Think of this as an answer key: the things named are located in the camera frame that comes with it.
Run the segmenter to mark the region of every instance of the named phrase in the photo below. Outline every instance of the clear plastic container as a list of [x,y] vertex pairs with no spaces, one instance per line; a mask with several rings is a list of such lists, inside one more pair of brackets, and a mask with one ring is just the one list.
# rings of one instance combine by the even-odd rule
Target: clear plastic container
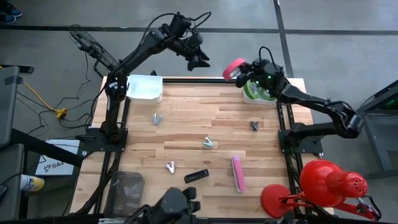
[[113,174],[106,199],[106,218],[125,218],[141,206],[144,178],[136,172],[117,171]]

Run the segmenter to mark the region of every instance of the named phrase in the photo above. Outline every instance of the white plastic container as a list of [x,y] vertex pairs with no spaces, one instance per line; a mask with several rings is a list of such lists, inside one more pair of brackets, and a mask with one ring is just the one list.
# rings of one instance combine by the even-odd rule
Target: white plastic container
[[160,103],[163,95],[163,78],[153,75],[129,75],[126,96],[133,102]]
[[259,105],[275,105],[277,100],[264,100],[261,97],[257,99],[250,99],[246,93],[243,91],[243,101],[248,104],[259,104]]

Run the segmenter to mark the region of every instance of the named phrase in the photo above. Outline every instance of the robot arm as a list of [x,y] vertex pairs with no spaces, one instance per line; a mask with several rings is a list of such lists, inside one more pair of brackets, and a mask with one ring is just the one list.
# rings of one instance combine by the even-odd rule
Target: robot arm
[[248,80],[256,83],[267,91],[271,97],[277,98],[283,104],[298,104],[312,110],[327,114],[332,122],[305,125],[297,123],[289,133],[290,142],[299,143],[307,136],[324,136],[337,134],[342,138],[356,138],[363,127],[363,119],[352,107],[343,101],[330,101],[312,96],[300,91],[290,84],[284,75],[283,67],[266,59],[257,59],[253,63],[239,61],[230,74],[224,74],[225,79],[236,77],[236,86],[241,88]]
[[117,66],[115,66],[105,83],[104,89],[108,97],[106,119],[101,125],[101,131],[108,143],[116,144],[120,141],[117,118],[120,102],[126,97],[127,77],[142,62],[151,55],[161,53],[165,49],[174,51],[188,61],[188,70],[196,67],[209,67],[209,58],[201,51],[200,44],[203,37],[195,31],[192,35],[182,39],[184,33],[190,30],[191,22],[185,17],[176,14],[170,25],[163,24],[156,30],[150,31],[141,44]]

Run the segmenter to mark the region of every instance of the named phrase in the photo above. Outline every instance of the shoe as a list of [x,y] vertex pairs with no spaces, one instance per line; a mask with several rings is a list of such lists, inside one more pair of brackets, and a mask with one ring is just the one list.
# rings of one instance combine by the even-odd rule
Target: shoe
[[11,3],[5,3],[2,12],[15,17],[20,17],[22,15],[21,11],[16,9]]
[[12,24],[13,22],[17,21],[15,16],[11,16],[4,12],[0,12],[0,23],[2,24]]

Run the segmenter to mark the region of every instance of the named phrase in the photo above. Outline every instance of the yellow cable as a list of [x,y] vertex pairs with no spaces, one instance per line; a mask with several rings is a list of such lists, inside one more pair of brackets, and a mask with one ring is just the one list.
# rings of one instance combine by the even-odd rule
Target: yellow cable
[[39,98],[39,100],[42,102],[42,103],[44,103],[44,105],[48,108],[48,109],[50,109],[50,110],[54,110],[54,108],[52,108],[51,106],[49,106],[43,99],[42,99],[42,97],[32,88],[32,87],[30,87],[30,85],[28,84],[28,83],[26,83],[26,82],[24,82],[24,84],[25,84],[25,86],[27,86],[28,88],[30,88],[30,90],[32,90],[32,92],[34,92],[35,94],[36,94],[36,96]]
[[43,98],[32,88],[30,87],[30,85],[26,82],[24,82],[24,85],[27,86],[34,94],[36,94],[36,96],[39,98],[39,100],[50,110],[55,112],[55,116],[58,119],[62,119],[63,117],[65,117],[67,115],[67,109],[62,108],[62,109],[54,109],[53,107],[51,107],[50,105],[48,105]]

